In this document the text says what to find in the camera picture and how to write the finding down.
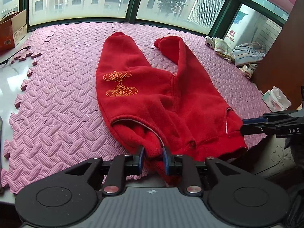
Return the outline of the red fleece trousers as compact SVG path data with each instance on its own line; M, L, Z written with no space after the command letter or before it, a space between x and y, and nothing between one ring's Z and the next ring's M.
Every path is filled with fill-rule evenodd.
M178 67L153 68L134 40L116 32L105 40L96 70L98 105L114 138L129 152L146 152L146 167L165 174L163 147L196 161L228 160L247 150L242 120L213 85L208 73L178 36L154 43Z

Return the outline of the tissue packet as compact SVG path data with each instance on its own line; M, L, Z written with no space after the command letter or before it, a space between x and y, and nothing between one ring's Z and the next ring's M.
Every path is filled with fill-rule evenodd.
M282 90L276 86L273 86L271 90L268 90L262 96L262 100L265 102L271 112L284 111L292 105Z

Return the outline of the brown wooden cabinet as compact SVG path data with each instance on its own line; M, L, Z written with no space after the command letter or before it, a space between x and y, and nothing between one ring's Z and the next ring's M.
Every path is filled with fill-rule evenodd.
M303 0L296 0L280 34L252 76L263 93L273 86L280 88L292 103L292 110L302 102L303 27Z

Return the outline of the pink foam floor mat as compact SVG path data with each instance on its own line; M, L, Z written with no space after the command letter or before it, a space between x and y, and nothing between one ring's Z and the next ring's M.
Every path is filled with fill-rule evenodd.
M1 108L10 113L12 139L3 144L8 166L3 187L18 193L24 186L91 157L111 160L125 149L110 134L97 104L95 72L105 40L115 32L133 38L153 68L176 73L178 67L154 47L157 38L181 37L208 72L213 84L240 118L269 112L261 92L233 64L189 32L125 23L79 23L35 30L25 45L38 53L22 79L24 92Z

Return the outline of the striped folded cloth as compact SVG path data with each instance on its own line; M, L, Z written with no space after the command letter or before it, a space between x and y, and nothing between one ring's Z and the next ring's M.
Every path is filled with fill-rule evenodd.
M255 64L263 60L266 55L266 45L258 42L243 43L232 49L235 66Z

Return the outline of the floral patterned cloth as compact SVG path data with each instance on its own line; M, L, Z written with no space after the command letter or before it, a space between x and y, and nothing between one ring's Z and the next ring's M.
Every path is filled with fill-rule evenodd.
M205 37L205 45L213 49L217 55L227 60L229 63L234 63L232 49L224 40L207 36Z

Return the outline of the white air conditioner unit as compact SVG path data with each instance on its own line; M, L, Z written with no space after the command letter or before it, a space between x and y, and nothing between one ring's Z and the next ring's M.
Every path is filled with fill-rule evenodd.
M211 30L225 0L196 0L188 20L206 30Z

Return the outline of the loose pink foam pieces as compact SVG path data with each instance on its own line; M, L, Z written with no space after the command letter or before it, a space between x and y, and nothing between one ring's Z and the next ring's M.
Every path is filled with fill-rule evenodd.
M25 52L23 54L16 54L9 60L9 62L14 64L16 61L25 61L27 58L34 59L39 56L41 56L40 52Z

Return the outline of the brown cardboard box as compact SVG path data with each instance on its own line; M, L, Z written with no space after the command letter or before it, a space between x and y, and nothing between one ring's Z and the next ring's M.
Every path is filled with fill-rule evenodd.
M0 24L0 52L15 48L27 34L26 10L8 12Z

